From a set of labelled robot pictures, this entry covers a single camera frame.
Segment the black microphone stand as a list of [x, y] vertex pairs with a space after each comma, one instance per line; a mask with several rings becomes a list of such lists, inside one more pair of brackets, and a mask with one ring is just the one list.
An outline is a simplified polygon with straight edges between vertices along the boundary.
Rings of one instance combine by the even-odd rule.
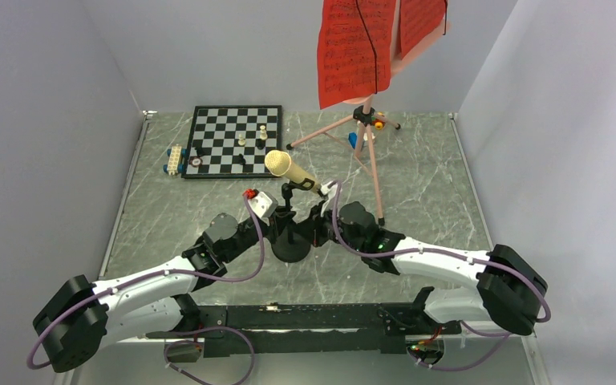
[[292, 181], [282, 185], [284, 204], [279, 205], [269, 219], [272, 229], [269, 239], [273, 254], [278, 260], [288, 264], [302, 261], [311, 248], [310, 243], [296, 231], [296, 212], [291, 205], [295, 189], [305, 190], [303, 186]]

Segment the gold microphone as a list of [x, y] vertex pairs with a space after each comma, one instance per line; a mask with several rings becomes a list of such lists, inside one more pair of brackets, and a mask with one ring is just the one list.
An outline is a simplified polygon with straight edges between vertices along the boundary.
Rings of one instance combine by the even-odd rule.
[[264, 158], [264, 165], [271, 175], [284, 177], [306, 191], [320, 194], [322, 185], [318, 178], [297, 165], [288, 152], [269, 151]]

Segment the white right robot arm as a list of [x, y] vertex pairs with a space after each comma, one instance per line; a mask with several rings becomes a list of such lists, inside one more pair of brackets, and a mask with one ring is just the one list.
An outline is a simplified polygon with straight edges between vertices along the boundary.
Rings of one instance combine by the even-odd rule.
[[511, 334], [530, 335], [548, 322], [545, 279], [513, 248], [461, 250], [431, 245], [382, 227], [358, 202], [338, 211], [323, 204], [294, 227], [312, 247], [340, 244], [379, 273], [408, 274], [452, 283], [450, 290], [424, 289], [411, 324], [430, 333], [454, 321], [492, 322]]

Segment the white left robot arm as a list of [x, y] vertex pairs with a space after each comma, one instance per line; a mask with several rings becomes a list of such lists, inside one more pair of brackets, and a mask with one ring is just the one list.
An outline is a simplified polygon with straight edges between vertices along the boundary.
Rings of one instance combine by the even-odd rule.
[[168, 331], [191, 335], [201, 324], [191, 294], [214, 282], [238, 283], [259, 274], [226, 277], [226, 266], [254, 245], [275, 241], [284, 227], [268, 205], [250, 209], [238, 222], [220, 214], [195, 245], [165, 263], [121, 278], [90, 282], [68, 279], [34, 317], [38, 335], [26, 359], [30, 369], [75, 369], [96, 352], [140, 334]]

